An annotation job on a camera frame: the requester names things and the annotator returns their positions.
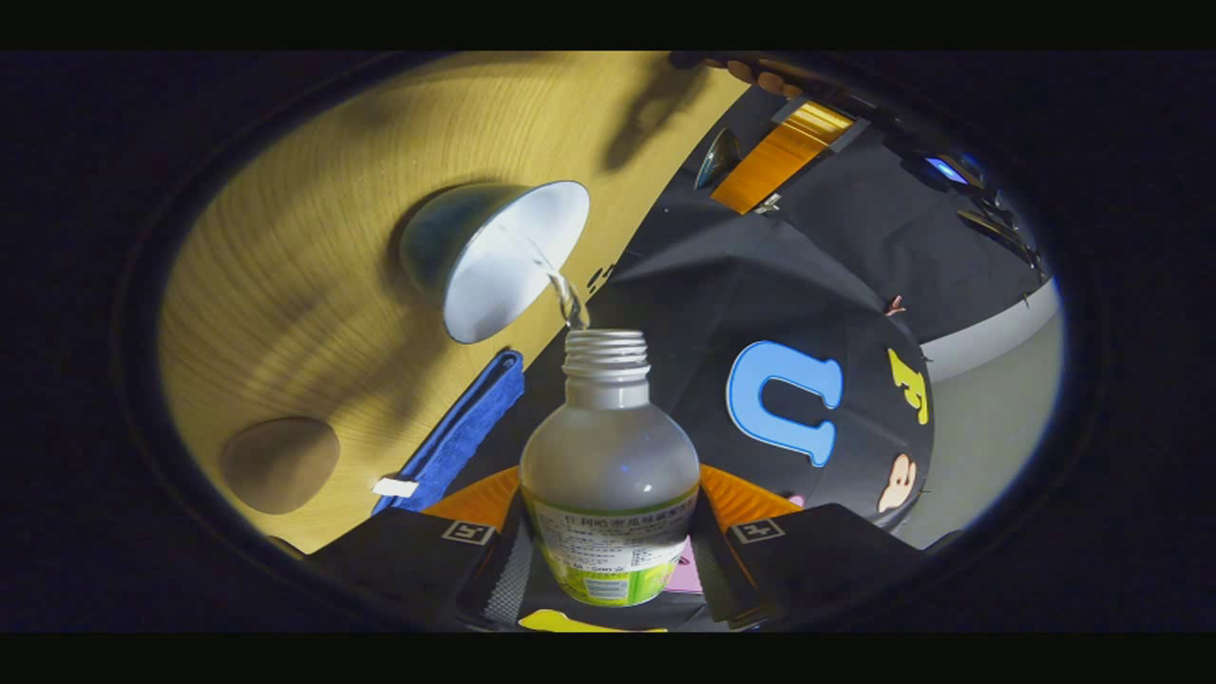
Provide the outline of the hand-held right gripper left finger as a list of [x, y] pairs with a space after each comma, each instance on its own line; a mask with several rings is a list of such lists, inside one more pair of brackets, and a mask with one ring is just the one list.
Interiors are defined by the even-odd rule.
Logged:
[[387, 508], [304, 561], [411, 628], [511, 628], [535, 544], [512, 466], [422, 512]]

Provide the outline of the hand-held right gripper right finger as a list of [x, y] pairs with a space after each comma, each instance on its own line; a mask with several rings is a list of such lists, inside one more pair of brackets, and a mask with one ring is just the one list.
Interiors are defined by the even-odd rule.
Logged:
[[928, 562], [924, 550], [838, 503], [800, 509], [708, 465], [691, 542], [713, 619], [731, 628], [835, 624]]

